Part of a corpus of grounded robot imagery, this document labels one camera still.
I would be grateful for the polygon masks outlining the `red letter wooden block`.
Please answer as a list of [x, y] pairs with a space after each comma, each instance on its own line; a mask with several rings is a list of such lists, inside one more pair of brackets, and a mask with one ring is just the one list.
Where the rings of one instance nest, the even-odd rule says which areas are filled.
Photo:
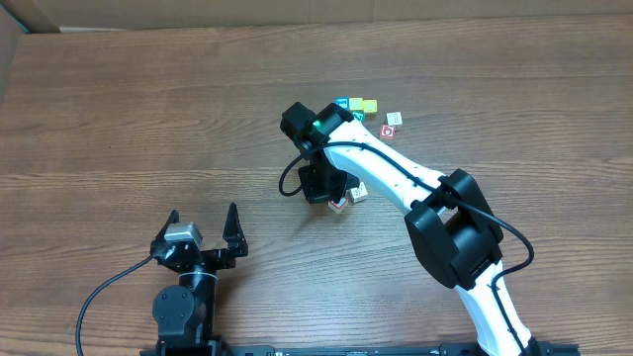
[[328, 206], [335, 213], [341, 214], [345, 210], [345, 208], [348, 206], [348, 199], [346, 197], [342, 197], [338, 201], [329, 201]]

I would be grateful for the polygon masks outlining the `plain cream wooden block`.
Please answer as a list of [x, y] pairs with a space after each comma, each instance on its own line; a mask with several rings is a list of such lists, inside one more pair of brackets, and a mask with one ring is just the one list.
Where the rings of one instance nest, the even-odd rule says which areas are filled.
[[357, 187], [350, 188], [347, 193], [352, 204], [365, 201], [369, 196], [367, 188], [363, 182], [360, 182]]

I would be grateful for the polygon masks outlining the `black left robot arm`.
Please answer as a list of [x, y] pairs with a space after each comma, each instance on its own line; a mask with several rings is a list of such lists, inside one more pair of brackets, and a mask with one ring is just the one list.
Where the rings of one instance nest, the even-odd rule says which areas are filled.
[[218, 272], [235, 267], [248, 255], [236, 204], [230, 204], [223, 231], [226, 246], [204, 250], [193, 222], [172, 211], [150, 245], [150, 257], [178, 275], [152, 303], [158, 340], [155, 355], [230, 355], [224, 338], [214, 333]]

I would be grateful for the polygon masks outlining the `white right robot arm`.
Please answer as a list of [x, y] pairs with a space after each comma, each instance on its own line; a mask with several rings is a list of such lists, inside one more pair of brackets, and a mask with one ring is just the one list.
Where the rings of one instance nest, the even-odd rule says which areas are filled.
[[418, 262], [454, 289], [489, 355], [531, 355], [535, 340], [506, 289], [500, 243], [518, 231], [497, 218], [476, 180], [417, 164], [373, 136], [353, 114], [331, 103], [314, 113], [301, 103], [282, 115], [281, 131], [308, 165], [300, 187], [311, 204], [338, 203], [363, 183], [404, 216]]

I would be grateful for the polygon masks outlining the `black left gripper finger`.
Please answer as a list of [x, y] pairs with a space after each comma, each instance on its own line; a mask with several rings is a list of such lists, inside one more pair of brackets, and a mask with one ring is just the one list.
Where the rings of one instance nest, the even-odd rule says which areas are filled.
[[229, 205], [223, 240], [227, 243], [228, 254], [231, 257], [245, 257], [248, 255], [248, 243], [239, 222], [236, 203]]
[[179, 220], [179, 213], [176, 210], [172, 210], [171, 213], [169, 214], [169, 217], [167, 218], [166, 223], [160, 229], [160, 231], [156, 235], [154, 241], [155, 242], [162, 242], [162, 241], [164, 241], [165, 240], [165, 233], [168, 230], [168, 228], [172, 224], [179, 223], [179, 222], [180, 222], [180, 220]]

